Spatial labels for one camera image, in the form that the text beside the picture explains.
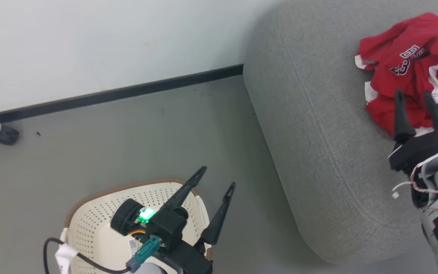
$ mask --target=sofa cushion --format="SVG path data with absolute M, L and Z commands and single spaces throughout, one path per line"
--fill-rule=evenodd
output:
M 426 244 L 394 142 L 367 114 L 359 40 L 424 12 L 431 0 L 291 0 L 266 14 L 244 80 L 298 229 L 332 263 L 374 262 Z

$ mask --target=white plastic basket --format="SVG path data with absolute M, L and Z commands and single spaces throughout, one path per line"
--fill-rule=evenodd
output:
M 114 211 L 128 198 L 158 210 L 183 184 L 184 181 L 179 178 L 157 179 L 129 184 L 84 198 L 68 213 L 60 239 L 104 267 L 123 269 L 141 243 L 111 229 L 110 218 Z M 189 215 L 182 239 L 193 245 L 202 230 L 209 225 L 209 216 L 196 190 L 189 193 L 182 206 Z M 211 246 L 206 245 L 205 248 L 205 256 L 210 260 Z M 155 258 L 149 258 L 147 262 L 159 265 L 169 274 L 177 273 Z M 72 274 L 104 273 L 78 257 L 74 258 L 70 268 Z

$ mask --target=gray floor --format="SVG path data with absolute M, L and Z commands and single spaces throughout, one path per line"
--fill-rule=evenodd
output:
M 297 232 L 241 76 L 12 126 L 22 136 L 13 147 L 0 145 L 0 274 L 42 273 L 43 241 L 59 236 L 84 196 L 156 177 L 188 178 L 202 165 L 209 169 L 197 189 L 209 212 L 231 181 L 238 184 L 213 249 L 214 273 L 438 273 L 428 248 L 367 266 L 318 259 Z

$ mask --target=stitched seam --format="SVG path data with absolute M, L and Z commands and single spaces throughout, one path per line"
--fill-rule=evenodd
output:
M 286 43 L 285 43 L 285 41 L 284 41 L 284 38 L 283 38 L 283 34 L 282 34 L 282 33 L 280 34 L 280 38 L 281 38 L 281 42 L 282 42 L 283 46 L 284 46 L 285 48 L 288 49 L 288 46 L 286 45 Z M 317 132 L 319 133 L 319 136 L 320 136 L 320 139 L 321 139 L 323 145 L 327 148 L 327 152 L 329 153 L 329 156 L 330 156 L 330 157 L 329 157 L 329 158 L 330 158 L 330 161 L 331 161 L 332 165 L 335 167 L 334 170 L 335 170 L 335 172 L 336 172 L 336 176 L 337 176 L 337 178 L 339 179 L 339 182 L 341 182 L 341 184 L 342 184 L 342 186 L 343 186 L 343 188 L 344 188 L 344 191 L 345 191 L 346 194 L 348 195 L 348 197 L 349 197 L 349 199 L 351 200 L 352 204 L 355 206 L 356 210 L 358 210 L 358 212 L 361 213 L 361 215 L 362 215 L 366 220 L 368 220 L 369 222 L 371 222 L 372 224 L 375 224 L 375 223 L 373 222 L 373 220 L 370 220 L 370 218 L 374 219 L 374 220 L 376 221 L 376 223 L 378 223 L 379 225 L 382 225 L 382 226 L 384 226 L 384 227 L 405 228 L 405 227 L 410 226 L 409 224 L 407 224 L 407 225 L 391 225 L 391 224 L 385 223 L 385 222 L 379 220 L 379 219 L 378 219 L 377 217 L 375 217 L 374 215 L 372 215 L 370 212 L 368 212 L 368 211 L 366 210 L 366 208 L 360 203 L 360 201 L 358 200 L 358 198 L 356 197 L 356 195 L 355 195 L 354 192 L 352 191 L 351 186 L 347 183 L 347 180 L 346 180 L 345 175 L 342 173 L 342 171 L 341 171 L 340 168 L 339 168 L 339 163 L 337 162 L 337 159 L 336 159 L 336 158 L 334 157 L 334 155 L 333 155 L 333 152 L 332 152 L 332 148 L 331 148 L 331 146 L 330 146 L 330 143 L 329 143 L 329 141 L 327 140 L 327 138 L 325 137 L 324 129 L 323 129 L 321 123 L 319 122 L 318 114 L 317 114 L 317 112 L 315 111 L 315 109 L 314 109 L 314 107 L 313 107 L 313 104 L 312 104 L 312 101 L 311 101 L 310 97 L 309 97 L 308 94 L 305 92 L 305 91 L 306 91 L 306 87 L 305 87 L 305 85 L 304 85 L 304 83 L 303 83 L 302 78 L 299 76 L 299 74 L 298 74 L 298 72 L 297 72 L 297 69 L 295 69 L 295 67 L 293 66 L 292 57 L 290 56 L 290 52 L 289 52 L 288 50 L 287 50 L 287 57 L 288 57 L 288 59 L 289 59 L 289 61 L 290 61 L 290 65 L 292 66 L 292 69 L 295 71 L 295 76 L 297 77 L 297 80 L 298 80 L 299 83 L 302 85 L 302 88 L 303 88 L 303 89 L 301 90 L 302 95 L 304 96 L 304 99 L 305 99 L 306 102 L 308 103 L 309 109 L 315 114 L 315 119 L 314 119 L 314 121 L 315 121 L 315 124 L 317 125 L 317 126 L 316 126 Z M 339 176 L 339 172 L 342 174 L 342 177 L 343 177 L 344 180 L 342 180 L 341 177 Z
M 373 235 L 375 234 L 375 232 L 377 232 L 379 229 L 379 226 L 374 225 L 373 228 L 371 229 L 370 234 L 367 236 L 367 238 L 363 241 L 360 241 L 359 244 L 357 244 L 356 246 L 354 246 L 353 248 L 350 248 L 349 250 L 342 252 L 342 253 L 337 253 L 339 256 L 338 258 L 333 258 L 331 259 L 332 261 L 339 261 L 339 260 L 344 260 L 345 258 L 348 258 L 350 255 L 356 253 L 363 245 L 365 245 L 365 243 L 367 243 L 367 241 L 369 241 Z

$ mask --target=red shirt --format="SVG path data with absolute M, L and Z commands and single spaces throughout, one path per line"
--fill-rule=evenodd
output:
M 412 126 L 433 126 L 423 93 L 430 91 L 438 104 L 437 15 L 422 14 L 380 35 L 362 39 L 356 64 L 362 69 L 376 69 L 370 86 L 378 95 L 368 102 L 367 110 L 391 136 L 394 135 L 394 96 L 398 88 L 405 94 Z

